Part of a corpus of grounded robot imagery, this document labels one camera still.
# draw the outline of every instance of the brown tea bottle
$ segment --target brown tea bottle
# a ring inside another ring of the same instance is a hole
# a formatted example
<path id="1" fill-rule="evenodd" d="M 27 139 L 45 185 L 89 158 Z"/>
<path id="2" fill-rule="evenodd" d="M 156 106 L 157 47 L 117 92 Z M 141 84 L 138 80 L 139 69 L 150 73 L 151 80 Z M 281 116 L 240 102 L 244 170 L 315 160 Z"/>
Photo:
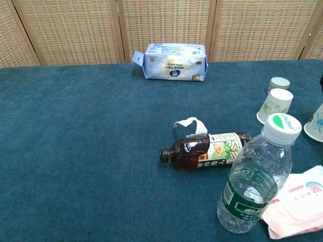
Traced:
<path id="1" fill-rule="evenodd" d="M 180 139 L 170 149 L 159 150 L 160 161 L 184 169 L 232 164 L 249 140 L 248 132 Z"/>

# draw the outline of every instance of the plastic water bottle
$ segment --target plastic water bottle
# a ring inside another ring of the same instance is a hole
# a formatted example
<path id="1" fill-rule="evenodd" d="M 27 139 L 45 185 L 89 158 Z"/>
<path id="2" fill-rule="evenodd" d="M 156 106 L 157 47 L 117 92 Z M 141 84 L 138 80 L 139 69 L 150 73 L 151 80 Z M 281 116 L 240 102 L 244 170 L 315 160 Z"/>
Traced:
<path id="1" fill-rule="evenodd" d="M 246 233 L 257 223 L 290 174 L 290 147 L 301 130 L 296 118 L 274 113 L 261 134 L 241 149 L 218 202 L 218 218 L 225 229 Z"/>

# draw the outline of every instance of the green bottle label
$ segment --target green bottle label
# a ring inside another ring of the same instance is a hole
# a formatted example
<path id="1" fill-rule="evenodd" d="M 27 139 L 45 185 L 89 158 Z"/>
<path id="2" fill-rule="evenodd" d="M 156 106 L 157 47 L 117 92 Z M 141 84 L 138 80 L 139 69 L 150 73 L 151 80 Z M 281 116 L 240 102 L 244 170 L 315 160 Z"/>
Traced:
<path id="1" fill-rule="evenodd" d="M 255 203 L 241 197 L 233 190 L 229 180 L 222 193 L 222 200 L 232 215 L 243 220 L 258 219 L 267 205 L 267 203 Z"/>

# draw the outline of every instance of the floral pattern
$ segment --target floral pattern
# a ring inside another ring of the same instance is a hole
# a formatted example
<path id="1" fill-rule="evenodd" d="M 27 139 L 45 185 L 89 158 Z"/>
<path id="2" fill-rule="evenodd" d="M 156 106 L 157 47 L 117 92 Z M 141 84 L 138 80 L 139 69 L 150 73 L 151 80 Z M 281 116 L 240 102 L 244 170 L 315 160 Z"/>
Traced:
<path id="1" fill-rule="evenodd" d="M 287 113 L 288 108 L 282 108 L 280 105 L 275 104 L 273 102 L 266 102 L 264 103 L 264 105 L 261 108 L 262 113 L 265 113 L 267 116 L 273 114 L 273 113 L 277 113 L 277 112 L 281 112 L 281 113 Z"/>
<path id="2" fill-rule="evenodd" d="M 317 113 L 312 120 L 313 129 L 318 130 L 320 133 L 323 131 L 323 112 Z"/>

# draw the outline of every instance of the plastic tissue package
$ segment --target plastic tissue package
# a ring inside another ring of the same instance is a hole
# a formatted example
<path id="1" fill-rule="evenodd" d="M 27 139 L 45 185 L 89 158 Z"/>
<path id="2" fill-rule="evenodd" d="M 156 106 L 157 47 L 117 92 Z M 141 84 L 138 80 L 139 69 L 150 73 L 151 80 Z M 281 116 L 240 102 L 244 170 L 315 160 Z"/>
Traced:
<path id="1" fill-rule="evenodd" d="M 323 228 L 323 167 L 290 174 L 283 188 L 262 214 L 273 239 Z"/>
<path id="2" fill-rule="evenodd" d="M 204 81 L 208 67 L 202 44 L 150 44 L 145 54 L 136 51 L 132 61 L 152 79 Z"/>

